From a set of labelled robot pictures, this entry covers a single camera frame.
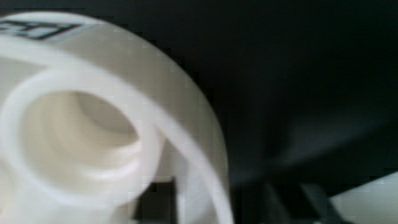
black background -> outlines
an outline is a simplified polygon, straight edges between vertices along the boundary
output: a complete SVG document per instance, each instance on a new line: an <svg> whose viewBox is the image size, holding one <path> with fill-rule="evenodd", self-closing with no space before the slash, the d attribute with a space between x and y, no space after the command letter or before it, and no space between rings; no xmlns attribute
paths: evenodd
<svg viewBox="0 0 398 224"><path fill-rule="evenodd" d="M262 181L332 195L398 170L396 1L0 1L1 14L30 10L104 19L177 61L221 123L237 209Z"/></svg>

white plastic part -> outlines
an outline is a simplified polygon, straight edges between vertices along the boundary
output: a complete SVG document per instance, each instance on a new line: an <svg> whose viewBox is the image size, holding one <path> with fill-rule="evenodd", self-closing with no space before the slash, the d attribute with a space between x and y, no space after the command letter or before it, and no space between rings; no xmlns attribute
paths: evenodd
<svg viewBox="0 0 398 224"><path fill-rule="evenodd" d="M398 174L390 174L332 197L340 216L355 224L398 223Z"/></svg>
<svg viewBox="0 0 398 224"><path fill-rule="evenodd" d="M175 63L85 16L3 19L79 27L0 35L0 223L125 224L175 179L179 224L232 224L218 122Z"/></svg>

label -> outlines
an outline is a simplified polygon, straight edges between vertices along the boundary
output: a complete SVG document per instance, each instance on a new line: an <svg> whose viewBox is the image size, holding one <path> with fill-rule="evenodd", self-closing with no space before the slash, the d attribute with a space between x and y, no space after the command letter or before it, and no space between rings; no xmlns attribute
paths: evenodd
<svg viewBox="0 0 398 224"><path fill-rule="evenodd" d="M70 23L47 23L0 19L0 34L38 41L54 41L76 33L85 26Z"/></svg>

dark surface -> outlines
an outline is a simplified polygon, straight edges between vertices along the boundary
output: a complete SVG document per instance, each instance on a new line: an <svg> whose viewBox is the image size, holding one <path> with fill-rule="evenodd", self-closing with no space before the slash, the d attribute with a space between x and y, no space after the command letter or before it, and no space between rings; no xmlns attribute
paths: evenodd
<svg viewBox="0 0 398 224"><path fill-rule="evenodd" d="M398 170L398 2L1 0L129 29L205 93L232 189L262 179L335 194Z"/></svg>

circular hole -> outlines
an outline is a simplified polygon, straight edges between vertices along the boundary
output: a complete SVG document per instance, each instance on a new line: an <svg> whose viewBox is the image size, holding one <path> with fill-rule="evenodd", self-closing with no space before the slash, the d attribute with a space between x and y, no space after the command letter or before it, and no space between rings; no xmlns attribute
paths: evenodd
<svg viewBox="0 0 398 224"><path fill-rule="evenodd" d="M140 153L117 108L81 92L44 95L24 112L21 136L26 162L51 183L83 193L104 191Z"/></svg>

